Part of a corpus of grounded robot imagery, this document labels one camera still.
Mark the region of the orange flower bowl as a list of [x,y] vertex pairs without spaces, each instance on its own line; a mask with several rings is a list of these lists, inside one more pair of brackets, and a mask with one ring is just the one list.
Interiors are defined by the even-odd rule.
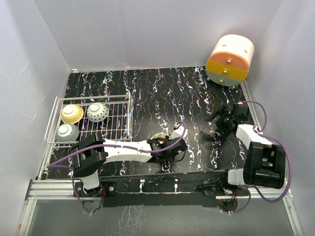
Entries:
[[156,133],[151,137],[155,143],[164,144],[169,141],[169,135],[164,132]]

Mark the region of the blue patterned bowl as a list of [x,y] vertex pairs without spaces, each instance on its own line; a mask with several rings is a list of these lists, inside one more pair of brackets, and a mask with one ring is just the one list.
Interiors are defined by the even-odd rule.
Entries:
[[87,116],[91,122],[101,122],[109,115],[109,110],[106,105],[102,103],[93,103],[88,107]]

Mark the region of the yellow teal patterned bowl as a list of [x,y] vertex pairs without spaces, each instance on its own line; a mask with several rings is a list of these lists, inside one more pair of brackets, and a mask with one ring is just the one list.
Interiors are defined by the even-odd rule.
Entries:
[[61,111],[61,120],[64,123],[76,124],[84,115],[83,108],[75,104],[69,104],[63,107]]

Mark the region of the grey bowl red rim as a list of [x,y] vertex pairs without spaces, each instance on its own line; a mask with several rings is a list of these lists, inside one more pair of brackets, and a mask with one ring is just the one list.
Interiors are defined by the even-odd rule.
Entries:
[[63,124],[57,129],[56,139],[58,142],[75,142],[79,136],[79,129],[74,124]]

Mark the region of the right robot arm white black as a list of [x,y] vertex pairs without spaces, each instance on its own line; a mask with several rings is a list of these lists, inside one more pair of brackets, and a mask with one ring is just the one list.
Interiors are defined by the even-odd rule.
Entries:
[[228,170],[219,183],[220,191],[231,195],[238,185],[281,189],[285,179],[286,154],[284,148],[262,137],[257,125],[250,121],[248,105],[236,103],[230,111],[225,105],[217,108],[207,119],[215,121],[221,138],[234,134],[247,149],[243,168]]

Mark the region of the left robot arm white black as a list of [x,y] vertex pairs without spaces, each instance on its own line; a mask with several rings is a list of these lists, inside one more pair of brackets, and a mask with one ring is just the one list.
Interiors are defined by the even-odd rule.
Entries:
[[73,176],[81,180],[85,190],[91,196],[97,196],[102,189],[98,169],[111,162],[164,163],[188,150],[180,135],[154,138],[140,142],[122,142],[102,139],[93,134],[74,144]]

